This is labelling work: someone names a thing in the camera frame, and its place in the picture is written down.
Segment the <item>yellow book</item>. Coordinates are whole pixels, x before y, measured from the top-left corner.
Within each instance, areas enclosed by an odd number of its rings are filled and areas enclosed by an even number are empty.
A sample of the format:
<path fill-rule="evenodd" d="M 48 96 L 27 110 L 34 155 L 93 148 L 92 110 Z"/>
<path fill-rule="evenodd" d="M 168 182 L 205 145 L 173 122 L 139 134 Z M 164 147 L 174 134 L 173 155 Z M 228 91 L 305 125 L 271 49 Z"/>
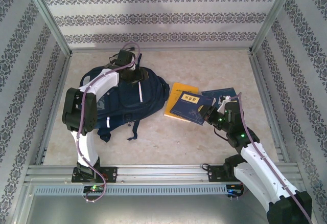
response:
<path fill-rule="evenodd" d="M 169 118 L 173 118 L 173 119 L 177 119 L 180 121 L 186 121 L 186 122 L 190 122 L 182 117 L 179 117 L 177 115 L 174 115 L 170 112 L 170 110 L 173 108 L 173 106 L 176 104 L 178 98 L 180 97 L 181 93 L 183 91 L 189 92 L 189 93 L 193 93 L 193 94 L 197 94 L 199 92 L 199 88 L 195 87 L 195 86 L 191 86 L 191 85 L 187 85 L 187 84 L 183 84 L 183 83 L 179 83 L 179 82 L 174 82 L 170 91 L 170 95 L 167 101 L 167 106 L 164 112 L 164 116 L 169 117 Z"/>

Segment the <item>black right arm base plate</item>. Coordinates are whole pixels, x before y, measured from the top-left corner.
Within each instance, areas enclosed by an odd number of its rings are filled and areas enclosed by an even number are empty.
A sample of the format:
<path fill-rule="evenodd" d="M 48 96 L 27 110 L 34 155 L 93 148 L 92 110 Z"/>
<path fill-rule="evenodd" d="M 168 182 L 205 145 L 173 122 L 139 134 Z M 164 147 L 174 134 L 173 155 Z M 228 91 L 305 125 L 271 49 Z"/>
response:
<path fill-rule="evenodd" d="M 222 165 L 209 165 L 207 167 L 207 175 L 209 182 L 240 182 L 231 169 Z"/>

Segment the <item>aluminium mounting rail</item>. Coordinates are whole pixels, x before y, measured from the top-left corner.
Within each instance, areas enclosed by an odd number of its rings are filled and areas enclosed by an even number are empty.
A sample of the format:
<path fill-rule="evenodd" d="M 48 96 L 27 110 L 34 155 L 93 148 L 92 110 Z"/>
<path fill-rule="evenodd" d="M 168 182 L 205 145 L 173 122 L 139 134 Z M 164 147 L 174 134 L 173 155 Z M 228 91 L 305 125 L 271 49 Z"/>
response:
<path fill-rule="evenodd" d="M 70 181 L 73 165 L 32 165 L 28 167 L 25 182 L 31 180 Z M 208 180 L 207 172 L 200 165 L 118 165 L 117 182 L 159 183 L 187 182 L 199 183 Z"/>

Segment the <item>navy notebook with yellow label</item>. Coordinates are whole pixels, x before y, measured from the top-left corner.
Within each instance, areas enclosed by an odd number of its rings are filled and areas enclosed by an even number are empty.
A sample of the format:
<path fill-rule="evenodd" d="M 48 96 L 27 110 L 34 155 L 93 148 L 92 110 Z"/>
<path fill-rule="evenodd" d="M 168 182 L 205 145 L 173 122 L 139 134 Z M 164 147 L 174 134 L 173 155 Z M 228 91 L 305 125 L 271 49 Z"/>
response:
<path fill-rule="evenodd" d="M 215 98 L 216 99 L 215 108 L 219 108 L 221 106 L 222 104 L 221 97 L 230 96 L 232 98 L 237 95 L 233 87 L 216 89 L 211 91 L 202 91 L 201 94 L 204 96 Z"/>

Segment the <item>aluminium frame cross bar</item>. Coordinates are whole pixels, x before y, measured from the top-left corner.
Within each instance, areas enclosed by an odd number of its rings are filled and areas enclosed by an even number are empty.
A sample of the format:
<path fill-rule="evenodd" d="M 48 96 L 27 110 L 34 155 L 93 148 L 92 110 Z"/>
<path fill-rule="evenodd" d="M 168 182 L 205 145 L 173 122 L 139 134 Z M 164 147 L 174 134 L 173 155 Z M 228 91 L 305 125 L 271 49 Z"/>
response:
<path fill-rule="evenodd" d="M 72 49 L 72 53 L 100 53 L 100 52 L 115 52 L 121 48 L 97 49 L 97 48 L 76 48 Z M 246 51 L 250 53 L 250 48 L 247 47 L 208 47 L 208 48 L 141 48 L 143 52 L 171 52 L 171 51 Z"/>

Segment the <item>navy notebook with palm print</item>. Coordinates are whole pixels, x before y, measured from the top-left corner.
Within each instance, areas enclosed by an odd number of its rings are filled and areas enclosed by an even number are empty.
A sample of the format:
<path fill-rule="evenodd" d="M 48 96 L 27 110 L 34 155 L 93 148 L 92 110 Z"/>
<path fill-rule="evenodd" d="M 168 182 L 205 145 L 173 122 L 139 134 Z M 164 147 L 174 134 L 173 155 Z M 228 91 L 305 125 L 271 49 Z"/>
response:
<path fill-rule="evenodd" d="M 204 119 L 201 116 L 199 109 L 202 106 L 214 106 L 216 98 L 203 96 L 189 92 L 182 92 L 175 105 L 170 110 L 170 113 L 182 117 L 188 121 L 198 125 L 203 125 Z"/>

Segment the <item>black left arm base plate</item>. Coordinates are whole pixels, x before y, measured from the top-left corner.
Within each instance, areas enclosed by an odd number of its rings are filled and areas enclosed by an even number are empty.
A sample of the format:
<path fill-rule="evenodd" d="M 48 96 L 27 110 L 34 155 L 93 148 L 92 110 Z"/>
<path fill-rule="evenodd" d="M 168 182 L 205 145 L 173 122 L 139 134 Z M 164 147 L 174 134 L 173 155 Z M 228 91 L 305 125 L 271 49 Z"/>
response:
<path fill-rule="evenodd" d="M 100 173 L 104 176 L 107 183 L 115 183 L 118 175 L 117 167 L 101 166 Z M 72 173 L 72 183 L 103 183 L 103 180 L 97 175 L 96 178 L 85 176 L 78 172 L 78 168 L 74 167 Z"/>

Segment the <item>navy blue backpack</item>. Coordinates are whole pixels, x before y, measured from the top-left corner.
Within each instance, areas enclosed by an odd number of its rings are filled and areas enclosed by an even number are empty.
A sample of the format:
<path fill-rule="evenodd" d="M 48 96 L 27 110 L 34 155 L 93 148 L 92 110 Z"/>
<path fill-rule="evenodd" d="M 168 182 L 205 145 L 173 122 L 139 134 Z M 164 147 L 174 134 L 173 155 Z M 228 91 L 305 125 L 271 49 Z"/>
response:
<path fill-rule="evenodd" d="M 146 67 L 119 70 L 119 83 L 98 101 L 98 120 L 95 128 L 100 139 L 109 142 L 111 131 L 124 124 L 134 123 L 133 137 L 137 139 L 140 120 L 162 109 L 168 100 L 170 87 L 163 78 Z"/>

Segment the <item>aluminium frame post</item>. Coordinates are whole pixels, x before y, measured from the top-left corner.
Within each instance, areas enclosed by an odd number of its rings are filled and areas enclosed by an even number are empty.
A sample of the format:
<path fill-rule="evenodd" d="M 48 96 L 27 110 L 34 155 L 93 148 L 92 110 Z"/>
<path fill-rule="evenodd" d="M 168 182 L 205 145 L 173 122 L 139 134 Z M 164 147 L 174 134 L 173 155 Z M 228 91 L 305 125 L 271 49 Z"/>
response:
<path fill-rule="evenodd" d="M 280 10 L 283 7 L 283 4 L 285 3 L 286 0 L 275 0 L 272 7 L 270 8 L 260 30 L 258 31 L 256 38 L 250 47 L 250 53 L 254 54 L 258 51 L 260 48 L 264 38 L 268 34 L 268 31 L 270 27 L 272 26 L 273 22 L 277 18 Z"/>
<path fill-rule="evenodd" d="M 66 56 L 70 56 L 72 51 L 61 32 L 57 22 L 55 21 L 54 16 L 52 15 L 48 5 L 46 4 L 45 0 L 33 0 L 36 7 L 38 8 L 42 18 L 44 19 L 45 23 L 48 25 L 50 31 L 53 33 L 54 38 L 58 42 L 61 50 L 65 53 Z"/>

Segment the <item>aluminium frame side rail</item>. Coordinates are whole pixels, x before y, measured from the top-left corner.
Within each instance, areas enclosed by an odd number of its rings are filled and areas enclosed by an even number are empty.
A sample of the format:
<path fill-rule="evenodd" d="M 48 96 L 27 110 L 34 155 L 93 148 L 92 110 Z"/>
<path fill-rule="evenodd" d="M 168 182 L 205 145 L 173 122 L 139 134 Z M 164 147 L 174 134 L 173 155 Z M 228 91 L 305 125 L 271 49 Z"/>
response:
<path fill-rule="evenodd" d="M 278 155 L 278 160 L 283 163 L 290 163 L 283 136 L 281 130 L 279 129 L 278 122 L 276 116 L 274 114 L 273 106 L 270 100 L 270 96 L 268 94 L 268 90 L 261 73 L 261 69 L 259 67 L 259 63 L 257 58 L 249 54 L 249 61 L 251 64 L 251 68 L 253 71 L 253 75 L 258 86 L 258 90 L 260 93 L 260 97 L 263 103 L 264 111 L 268 120 L 268 125 L 270 127 L 271 135 L 274 141 L 274 146 Z"/>
<path fill-rule="evenodd" d="M 49 144 L 51 134 L 52 134 L 52 129 L 54 127 L 56 115 L 57 115 L 57 112 L 59 109 L 61 96 L 63 93 L 64 85 L 65 85 L 65 82 L 67 79 L 67 74 L 69 71 L 69 66 L 71 63 L 71 58 L 72 58 L 71 56 L 66 58 L 66 61 L 62 67 L 60 79 L 58 80 L 58 84 L 57 84 L 56 91 L 55 91 L 55 96 L 54 96 L 54 99 L 52 102 L 52 107 L 51 107 L 51 110 L 50 110 L 50 113 L 48 116 L 46 127 L 43 131 L 43 134 L 41 137 L 41 142 L 37 148 L 36 154 L 32 161 L 33 165 L 41 165 L 43 163 L 44 154 L 46 153 L 46 150 L 48 148 L 48 144 Z"/>

